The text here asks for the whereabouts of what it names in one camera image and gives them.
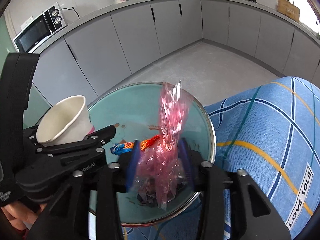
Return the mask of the left hand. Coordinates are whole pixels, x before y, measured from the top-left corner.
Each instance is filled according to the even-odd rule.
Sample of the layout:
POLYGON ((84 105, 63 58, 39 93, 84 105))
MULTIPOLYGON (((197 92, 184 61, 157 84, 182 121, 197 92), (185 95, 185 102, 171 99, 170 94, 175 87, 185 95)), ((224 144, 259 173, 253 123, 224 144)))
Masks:
POLYGON ((26 224, 33 225, 35 223, 39 214, 46 206, 47 204, 40 204, 40 209, 37 212, 34 212, 21 202, 15 201, 2 207, 1 210, 14 228, 23 231, 27 228, 26 224))

